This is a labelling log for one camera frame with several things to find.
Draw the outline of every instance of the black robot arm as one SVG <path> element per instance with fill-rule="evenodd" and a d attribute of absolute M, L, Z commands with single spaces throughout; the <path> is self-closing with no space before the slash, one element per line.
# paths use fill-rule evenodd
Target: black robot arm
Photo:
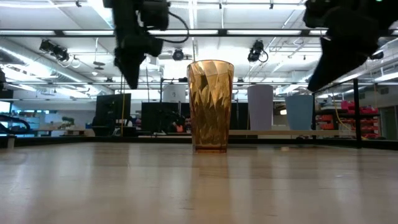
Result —
<path fill-rule="evenodd" d="M 114 64 L 127 84 L 136 89 L 139 67 L 145 54 L 157 57 L 163 40 L 148 33 L 149 29 L 166 30 L 169 26 L 169 5 L 166 0 L 104 0 L 113 10 L 116 49 Z M 143 26 L 138 23 L 138 14 Z"/>
<path fill-rule="evenodd" d="M 323 55 L 308 84 L 311 91 L 362 65 L 379 48 L 381 33 L 398 20 L 396 0 L 309 0 L 305 6 L 307 27 L 328 28 L 321 38 Z"/>

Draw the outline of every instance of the computer monitor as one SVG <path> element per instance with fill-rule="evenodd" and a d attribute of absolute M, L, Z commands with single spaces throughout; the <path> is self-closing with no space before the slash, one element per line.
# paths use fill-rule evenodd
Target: computer monitor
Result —
<path fill-rule="evenodd" d="M 95 116 L 98 119 L 126 119 L 130 117 L 131 94 L 97 96 Z"/>

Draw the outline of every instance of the amber drinking glass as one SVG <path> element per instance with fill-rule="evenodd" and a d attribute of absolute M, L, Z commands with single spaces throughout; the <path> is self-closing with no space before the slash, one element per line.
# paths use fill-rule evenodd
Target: amber drinking glass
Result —
<path fill-rule="evenodd" d="M 226 152 L 234 66 L 202 60 L 188 66 L 192 143 L 196 152 Z"/>

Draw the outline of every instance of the wooden table surface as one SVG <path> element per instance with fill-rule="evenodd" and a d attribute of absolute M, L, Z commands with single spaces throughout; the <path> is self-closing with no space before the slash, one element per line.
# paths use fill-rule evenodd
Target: wooden table surface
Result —
<path fill-rule="evenodd" d="M 83 143 L 0 151 L 4 224 L 395 224 L 398 153 Z"/>

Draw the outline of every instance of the light blue container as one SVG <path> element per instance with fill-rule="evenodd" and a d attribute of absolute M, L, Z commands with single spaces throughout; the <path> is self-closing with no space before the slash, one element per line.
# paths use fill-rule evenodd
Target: light blue container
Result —
<path fill-rule="evenodd" d="M 313 96 L 295 95 L 285 98 L 287 110 L 287 122 L 290 130 L 311 130 Z"/>

